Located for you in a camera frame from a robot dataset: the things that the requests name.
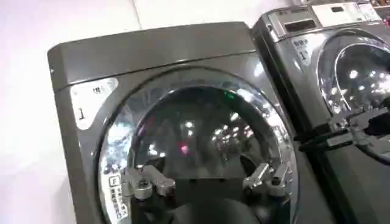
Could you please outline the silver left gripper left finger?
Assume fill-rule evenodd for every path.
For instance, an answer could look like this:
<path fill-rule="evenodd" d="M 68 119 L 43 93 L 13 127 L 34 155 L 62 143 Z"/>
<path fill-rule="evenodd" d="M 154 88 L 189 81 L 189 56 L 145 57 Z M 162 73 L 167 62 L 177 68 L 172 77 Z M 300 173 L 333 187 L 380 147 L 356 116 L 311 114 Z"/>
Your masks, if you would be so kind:
<path fill-rule="evenodd" d="M 147 200 L 154 189 L 162 197 L 174 194 L 176 181 L 164 176 L 155 166 L 146 165 L 141 169 L 128 167 L 121 174 L 121 189 L 124 197 Z"/>

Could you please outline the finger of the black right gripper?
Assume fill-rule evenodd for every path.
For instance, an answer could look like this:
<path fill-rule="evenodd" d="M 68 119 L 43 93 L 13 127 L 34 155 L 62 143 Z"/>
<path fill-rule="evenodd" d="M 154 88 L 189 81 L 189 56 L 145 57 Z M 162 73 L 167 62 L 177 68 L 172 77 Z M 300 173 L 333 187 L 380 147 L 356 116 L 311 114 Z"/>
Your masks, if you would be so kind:
<path fill-rule="evenodd" d="M 327 122 L 317 125 L 312 129 L 302 131 L 294 138 L 295 141 L 306 141 L 317 135 L 324 135 L 334 131 L 345 130 L 357 127 L 359 130 L 366 130 L 369 119 L 385 113 L 385 108 L 372 108 L 370 110 L 352 110 L 334 115 Z"/>
<path fill-rule="evenodd" d="M 307 139 L 301 143 L 299 150 L 301 152 L 324 152 L 354 145 L 362 152 L 375 152 L 377 141 L 389 143 L 389 132 L 339 130 Z"/>

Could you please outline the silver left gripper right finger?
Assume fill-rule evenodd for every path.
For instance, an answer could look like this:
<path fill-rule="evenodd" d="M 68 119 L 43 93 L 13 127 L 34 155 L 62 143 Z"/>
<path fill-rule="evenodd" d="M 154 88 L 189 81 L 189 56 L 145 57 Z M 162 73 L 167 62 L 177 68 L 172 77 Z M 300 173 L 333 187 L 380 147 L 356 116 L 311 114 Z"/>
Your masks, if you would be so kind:
<path fill-rule="evenodd" d="M 260 163 L 248 177 L 243 179 L 243 188 L 253 192 L 256 188 L 265 185 L 268 195 L 284 197 L 288 194 L 286 187 L 288 166 L 281 163 L 271 174 L 269 174 L 270 170 L 271 166 L 268 163 Z"/>

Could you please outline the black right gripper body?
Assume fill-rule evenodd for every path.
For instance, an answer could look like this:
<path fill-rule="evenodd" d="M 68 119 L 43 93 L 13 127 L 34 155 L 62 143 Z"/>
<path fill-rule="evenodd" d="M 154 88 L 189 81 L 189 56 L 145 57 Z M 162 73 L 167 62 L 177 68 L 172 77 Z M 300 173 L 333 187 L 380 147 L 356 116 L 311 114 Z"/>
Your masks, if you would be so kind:
<path fill-rule="evenodd" d="M 389 112 L 369 119 L 366 133 L 374 136 L 384 136 L 389 134 Z"/>

